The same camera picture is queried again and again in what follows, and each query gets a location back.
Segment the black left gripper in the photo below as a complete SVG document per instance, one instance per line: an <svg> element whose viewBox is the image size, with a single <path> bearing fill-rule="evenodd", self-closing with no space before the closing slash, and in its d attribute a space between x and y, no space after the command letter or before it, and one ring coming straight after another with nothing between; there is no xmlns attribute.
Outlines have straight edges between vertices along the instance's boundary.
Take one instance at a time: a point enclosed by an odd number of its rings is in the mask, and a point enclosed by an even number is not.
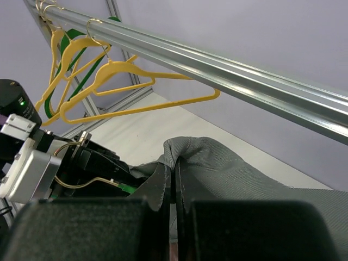
<svg viewBox="0 0 348 261"><path fill-rule="evenodd" d="M81 145L66 147L56 156L61 158L61 164L56 174L59 179L69 185L82 185L95 177L102 177L138 188L141 185L141 178L136 178L131 174L130 166L123 162L115 152L93 142L91 137L91 133L79 133L72 139L54 135L54 141L62 141L62 145L68 142L82 142ZM52 190L50 198L54 199L58 197L126 197L130 195L102 182L93 182L82 189L68 189L53 180L50 189Z"/></svg>

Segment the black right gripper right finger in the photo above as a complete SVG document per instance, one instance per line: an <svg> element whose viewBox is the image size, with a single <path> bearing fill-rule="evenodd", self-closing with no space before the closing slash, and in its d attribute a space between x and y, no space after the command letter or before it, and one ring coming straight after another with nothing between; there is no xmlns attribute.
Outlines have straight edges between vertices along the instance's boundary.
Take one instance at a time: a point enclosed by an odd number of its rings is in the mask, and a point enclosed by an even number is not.
<svg viewBox="0 0 348 261"><path fill-rule="evenodd" d="M320 213L294 200L226 200L176 164L180 260L333 260Z"/></svg>

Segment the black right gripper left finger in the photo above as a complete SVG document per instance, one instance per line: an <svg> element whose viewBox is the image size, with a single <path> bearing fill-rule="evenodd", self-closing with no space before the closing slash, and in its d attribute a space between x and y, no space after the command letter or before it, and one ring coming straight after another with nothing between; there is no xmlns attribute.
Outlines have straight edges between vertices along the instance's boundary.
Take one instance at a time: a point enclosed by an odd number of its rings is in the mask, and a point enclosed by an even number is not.
<svg viewBox="0 0 348 261"><path fill-rule="evenodd" d="M129 197L31 201L1 260L168 260L170 181L170 168L158 164Z"/></svg>

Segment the green plastic hanger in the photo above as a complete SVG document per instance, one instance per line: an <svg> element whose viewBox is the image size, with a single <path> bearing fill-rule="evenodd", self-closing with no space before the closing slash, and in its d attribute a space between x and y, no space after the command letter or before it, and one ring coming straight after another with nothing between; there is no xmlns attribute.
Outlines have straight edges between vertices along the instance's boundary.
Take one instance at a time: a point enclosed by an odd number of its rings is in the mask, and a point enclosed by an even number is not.
<svg viewBox="0 0 348 261"><path fill-rule="evenodd" d="M53 155L57 156L59 154L59 152L62 151L63 149L65 149L66 147L70 147L70 146L73 146L73 145L77 146L77 145L81 145L81 144L82 144L81 141L79 141L79 142L76 142L76 141L75 142L68 142L68 143L62 145L61 147L59 147L54 152ZM136 191L135 187L132 187L132 186L124 184L124 183L116 182L113 179L108 180L108 179L105 179L105 178L102 178L102 177L95 177L95 178L91 179L90 181L88 181L87 183L84 183L82 185L69 185L69 184L66 184L62 180L60 180L57 175L55 175L54 180L59 185L61 185L62 187L68 188L68 189L82 189L82 188L87 187L88 185L92 184L93 182L102 182L102 183L105 183L105 184L117 187L117 188L121 189L122 191L127 192L129 194L132 194L132 193L134 193Z"/></svg>

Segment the grey pleated skirt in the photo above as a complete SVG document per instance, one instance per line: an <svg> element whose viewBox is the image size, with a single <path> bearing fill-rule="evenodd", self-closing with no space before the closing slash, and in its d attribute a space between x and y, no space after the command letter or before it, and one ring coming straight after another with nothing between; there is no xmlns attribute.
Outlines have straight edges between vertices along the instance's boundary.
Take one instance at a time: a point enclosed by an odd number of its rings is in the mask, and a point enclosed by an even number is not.
<svg viewBox="0 0 348 261"><path fill-rule="evenodd" d="M347 260L347 192L292 188L257 170L225 145L208 137L166 140L153 162L130 167L136 178L149 178L159 163L188 171L213 195L233 200L301 200L322 215L341 260Z"/></svg>

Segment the yellow hanger of white skirt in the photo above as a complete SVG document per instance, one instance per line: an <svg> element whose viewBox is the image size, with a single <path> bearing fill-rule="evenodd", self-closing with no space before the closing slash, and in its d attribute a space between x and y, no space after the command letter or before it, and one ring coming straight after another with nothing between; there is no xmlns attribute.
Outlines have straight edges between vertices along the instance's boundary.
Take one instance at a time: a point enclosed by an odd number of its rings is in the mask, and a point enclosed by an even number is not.
<svg viewBox="0 0 348 261"><path fill-rule="evenodd" d="M79 70L76 68L79 65L80 57L84 53L87 47L91 46L98 46L101 45L101 47L104 48L104 52L100 55L96 56L93 60L89 61L87 64L85 64L83 67L81 67ZM63 38L58 43L59 48L59 54L57 58L57 64L60 63L60 70L58 74L55 76L53 82L48 85L48 88L43 93L41 100L39 100L36 105L35 109L36 111L40 110L40 107L42 105L45 105L45 101L49 95L49 93L57 87L59 82L61 80L73 80L79 73L84 71L89 66L92 67L92 70L88 72L87 77L90 77L93 71L96 69L96 67L100 64L103 57L108 55L108 52L111 49L111 45L107 42L97 42L95 39L93 39L90 36L86 36L84 38L80 38L77 40L74 40L69 35L63 36ZM82 123L84 121L83 118L76 119L76 120L68 120L66 118L66 112L70 110L71 108L75 107L77 103L84 100L85 97L83 96L83 93L80 91L86 82L88 78L84 78L82 82L78 85L78 88L76 92L72 94L69 100L65 100L63 104L61 105L59 111L56 114L53 114L51 117L48 118L47 121L43 122L43 126L49 126L54 121L56 121L58 118L61 118L63 121L68 122L70 124L74 123Z"/></svg>

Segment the yellow plastic hanger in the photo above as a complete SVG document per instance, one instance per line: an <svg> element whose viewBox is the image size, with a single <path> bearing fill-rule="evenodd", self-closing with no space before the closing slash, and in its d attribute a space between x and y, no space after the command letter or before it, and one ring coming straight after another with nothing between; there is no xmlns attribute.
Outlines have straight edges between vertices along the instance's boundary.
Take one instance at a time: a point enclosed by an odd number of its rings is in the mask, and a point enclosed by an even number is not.
<svg viewBox="0 0 348 261"><path fill-rule="evenodd" d="M60 63L57 64L57 58L58 58L58 54L59 54L59 48L58 48L58 43L59 41L63 38L63 36L67 36L66 31L64 31L62 29L62 27L56 26L53 24L53 22L51 20L49 20L44 12L44 8L43 8L43 3L44 1L35 1L35 7L37 9L37 11L39 12L40 17L46 22L46 24L48 25L49 29L51 30L51 52L52 52L52 67L51 67L51 74L49 77L49 84L50 85L55 76L58 74L59 70L60 70ZM49 111L50 114L56 114L61 105L63 104L63 102L65 101L65 98L67 96L67 93L70 89L71 86L71 82L72 80L67 80L67 84L65 86L64 92L60 98L60 101L58 103L57 109L54 110L51 104L51 97L53 95L54 89L49 93L47 99L46 99L46 103L45 103L45 108Z"/></svg>

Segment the green hanger of plaid skirt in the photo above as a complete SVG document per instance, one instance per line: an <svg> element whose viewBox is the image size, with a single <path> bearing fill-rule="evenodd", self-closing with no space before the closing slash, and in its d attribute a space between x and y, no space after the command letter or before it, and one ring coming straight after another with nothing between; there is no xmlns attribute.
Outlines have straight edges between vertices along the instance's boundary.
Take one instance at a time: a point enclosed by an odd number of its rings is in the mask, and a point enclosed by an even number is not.
<svg viewBox="0 0 348 261"><path fill-rule="evenodd" d="M72 101L73 98L80 94L84 84L92 76L94 71L99 67L101 61L111 50L111 44L105 41L96 41L88 33L82 33L76 29L65 30L61 26L55 26L49 24L49 28L55 28L51 30L51 51L52 51L52 66L48 82L48 87L44 91L41 99L35 104L35 109L40 110L41 106L44 106L47 121L43 123L44 126L50 125L52 122L59 119L62 115L61 110L63 106ZM83 66L79 66L80 60L87 50L87 48L98 47L103 48L103 52L93 57ZM86 69L89 71L84 78L78 83L77 88L70 97L67 97L71 83L73 80ZM57 109L53 110L51 104L51 98L58 84L61 81L66 82L65 89L58 103Z"/></svg>

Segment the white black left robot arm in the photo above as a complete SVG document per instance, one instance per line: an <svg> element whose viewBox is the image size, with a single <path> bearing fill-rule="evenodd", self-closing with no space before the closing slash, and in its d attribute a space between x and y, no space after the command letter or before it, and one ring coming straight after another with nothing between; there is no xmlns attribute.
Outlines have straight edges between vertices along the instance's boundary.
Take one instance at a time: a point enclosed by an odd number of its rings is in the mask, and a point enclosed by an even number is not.
<svg viewBox="0 0 348 261"><path fill-rule="evenodd" d="M1 197L16 203L57 197L128 196L144 182L119 156L80 132L63 138L42 120L21 84L1 80Z"/></svg>

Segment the aluminium frame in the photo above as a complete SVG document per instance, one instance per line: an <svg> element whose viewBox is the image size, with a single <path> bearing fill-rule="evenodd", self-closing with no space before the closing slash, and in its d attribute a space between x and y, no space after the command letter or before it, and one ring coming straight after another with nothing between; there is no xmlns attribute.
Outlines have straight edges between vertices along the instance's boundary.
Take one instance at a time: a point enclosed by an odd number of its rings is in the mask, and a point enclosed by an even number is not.
<svg viewBox="0 0 348 261"><path fill-rule="evenodd" d="M96 73L94 82L65 102L60 117L76 103L103 85L115 74L131 73L149 78L193 79L210 86L218 95L224 92L258 108L322 134L347 143L347 97L322 88L261 70L219 55L143 32L121 22L97 19L44 1L28 1L28 8L49 24L68 24L85 34L72 40L61 55L60 72L42 95L46 99L63 78L71 60L87 47L99 47L101 56L119 46L168 72L141 69L127 61L108 60Z"/></svg>

